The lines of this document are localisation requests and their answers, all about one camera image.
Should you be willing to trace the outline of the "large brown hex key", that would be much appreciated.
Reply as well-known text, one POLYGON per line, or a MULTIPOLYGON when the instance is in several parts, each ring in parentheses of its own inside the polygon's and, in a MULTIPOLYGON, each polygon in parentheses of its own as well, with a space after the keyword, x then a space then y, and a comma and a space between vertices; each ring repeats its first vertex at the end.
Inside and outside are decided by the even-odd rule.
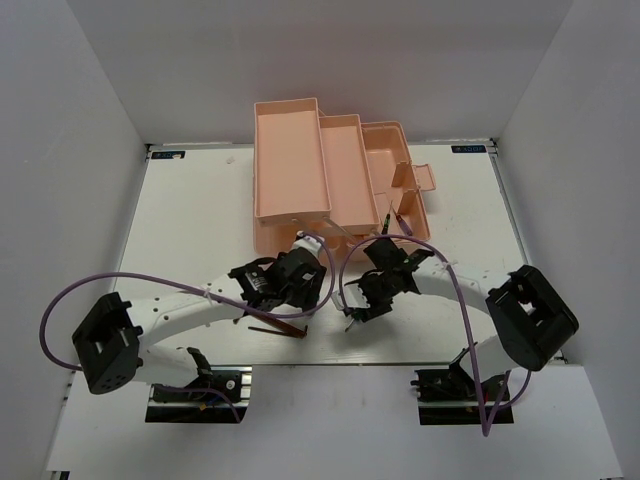
POLYGON ((239 316, 237 316, 236 318, 234 318, 232 320, 232 322, 234 324, 238 324, 240 322, 240 320, 242 318, 245 317, 252 317, 255 320, 262 322, 264 324, 266 324, 268 326, 268 329, 272 329, 272 330, 280 330, 280 331, 290 331, 290 332, 294 332, 296 330, 307 330, 308 332, 308 328, 304 327, 303 329, 298 328, 290 323, 285 322, 284 320, 280 320, 276 317, 274 317, 273 315, 266 313, 266 312, 262 312, 262 311, 248 311, 246 310, 244 313, 240 314, 239 316))

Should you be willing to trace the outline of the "small brown hex key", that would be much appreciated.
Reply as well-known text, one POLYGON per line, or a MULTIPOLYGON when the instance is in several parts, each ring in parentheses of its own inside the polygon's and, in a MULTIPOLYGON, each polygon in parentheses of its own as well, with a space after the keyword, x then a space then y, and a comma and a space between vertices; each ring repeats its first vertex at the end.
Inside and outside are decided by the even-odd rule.
POLYGON ((294 339, 303 339, 307 335, 307 330, 296 330, 294 332, 290 332, 290 331, 264 329, 264 328, 253 327, 253 326, 249 326, 248 329, 251 331, 259 332, 259 333, 287 337, 287 338, 294 338, 294 339))

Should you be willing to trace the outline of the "blue handled precision screwdriver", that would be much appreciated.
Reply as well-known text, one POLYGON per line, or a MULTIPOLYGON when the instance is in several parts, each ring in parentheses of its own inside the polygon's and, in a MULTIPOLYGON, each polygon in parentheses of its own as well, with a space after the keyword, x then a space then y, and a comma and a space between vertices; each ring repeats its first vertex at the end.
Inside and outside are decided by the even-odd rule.
POLYGON ((396 222, 397 222, 400 230, 402 231, 402 233, 405 236, 412 236, 413 235, 413 230, 411 229, 411 227, 407 223, 407 221, 398 212, 394 212, 394 216, 395 216, 396 222))

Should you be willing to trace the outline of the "green stubby phillips screwdriver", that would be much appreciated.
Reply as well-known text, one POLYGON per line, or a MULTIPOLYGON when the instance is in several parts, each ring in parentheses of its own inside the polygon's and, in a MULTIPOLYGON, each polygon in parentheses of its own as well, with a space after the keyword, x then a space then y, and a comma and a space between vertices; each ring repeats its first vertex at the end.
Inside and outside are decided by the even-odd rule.
POLYGON ((360 323, 360 317, 357 315, 353 315, 351 317, 350 322, 348 323, 348 325, 345 327, 344 332, 348 333, 350 330, 352 330, 356 325, 358 325, 360 323))

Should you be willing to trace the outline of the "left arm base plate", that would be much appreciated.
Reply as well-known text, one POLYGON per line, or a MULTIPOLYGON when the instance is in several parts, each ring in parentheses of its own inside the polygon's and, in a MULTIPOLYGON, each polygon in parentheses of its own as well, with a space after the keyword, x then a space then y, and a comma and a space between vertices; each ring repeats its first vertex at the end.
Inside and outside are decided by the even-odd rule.
POLYGON ((252 368, 220 367, 184 389, 153 385, 145 422, 150 424, 236 424, 249 406, 252 368))

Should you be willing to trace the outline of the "black green precision screwdriver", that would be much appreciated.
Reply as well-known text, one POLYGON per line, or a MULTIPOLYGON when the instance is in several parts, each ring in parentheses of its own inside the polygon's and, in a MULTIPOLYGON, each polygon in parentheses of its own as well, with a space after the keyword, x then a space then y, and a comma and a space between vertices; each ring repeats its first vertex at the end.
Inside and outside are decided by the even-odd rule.
POLYGON ((393 213, 393 201, 391 200, 388 205, 388 211, 383 220, 382 230, 381 230, 382 235, 387 235, 389 233, 392 213, 393 213))

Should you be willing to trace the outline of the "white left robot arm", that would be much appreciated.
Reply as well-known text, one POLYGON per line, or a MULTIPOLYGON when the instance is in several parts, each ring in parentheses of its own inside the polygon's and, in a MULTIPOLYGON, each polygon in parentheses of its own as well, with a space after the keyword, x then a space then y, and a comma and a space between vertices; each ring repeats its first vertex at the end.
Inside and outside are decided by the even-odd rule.
POLYGON ((326 272, 316 254, 298 247, 236 267, 193 293, 181 288, 152 299, 126 301, 117 292, 100 297, 72 335, 89 391, 106 394, 136 381, 202 398, 212 378, 204 356, 162 341, 251 309, 260 316, 282 305, 309 311, 319 303, 326 272))

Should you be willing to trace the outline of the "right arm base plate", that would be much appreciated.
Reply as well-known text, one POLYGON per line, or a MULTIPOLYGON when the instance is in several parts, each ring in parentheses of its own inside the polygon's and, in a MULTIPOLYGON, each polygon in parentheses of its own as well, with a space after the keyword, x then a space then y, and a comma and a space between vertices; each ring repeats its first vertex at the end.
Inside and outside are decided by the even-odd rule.
MULTIPOLYGON (((482 384, 487 419, 505 385, 505 375, 494 376, 482 384)), ((422 426, 480 425, 479 405, 474 387, 454 379, 448 369, 415 370, 410 382, 417 396, 419 422, 422 426)), ((513 424, 511 407, 501 408, 493 424, 513 424)))

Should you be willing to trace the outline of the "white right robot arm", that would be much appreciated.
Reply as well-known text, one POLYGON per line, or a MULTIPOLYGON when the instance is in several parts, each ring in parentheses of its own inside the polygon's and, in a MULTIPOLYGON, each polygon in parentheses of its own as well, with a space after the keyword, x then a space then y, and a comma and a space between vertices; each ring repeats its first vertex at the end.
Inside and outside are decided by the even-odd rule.
POLYGON ((579 322, 542 274, 523 265, 514 272, 493 273, 455 267, 430 248, 407 253, 389 238, 377 238, 364 250, 372 271, 341 283, 336 307, 366 323, 391 312, 399 294, 441 297, 458 303, 463 323, 472 309, 487 314, 495 335, 469 341, 449 364, 447 384, 472 399, 491 380, 514 368, 538 372, 577 333, 579 322))

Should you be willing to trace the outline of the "pink plastic toolbox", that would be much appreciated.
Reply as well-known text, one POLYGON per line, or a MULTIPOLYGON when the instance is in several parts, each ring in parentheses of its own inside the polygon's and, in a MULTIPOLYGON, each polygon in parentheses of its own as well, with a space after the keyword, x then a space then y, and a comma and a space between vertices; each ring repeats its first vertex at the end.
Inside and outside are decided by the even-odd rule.
POLYGON ((365 256, 357 242, 381 233, 389 202, 389 233, 413 250, 394 212, 414 237, 431 237, 424 193, 435 189, 430 165, 415 165, 402 125, 362 122, 357 114, 326 115, 314 98, 254 106, 253 237, 255 251, 287 250, 310 228, 333 255, 365 256))

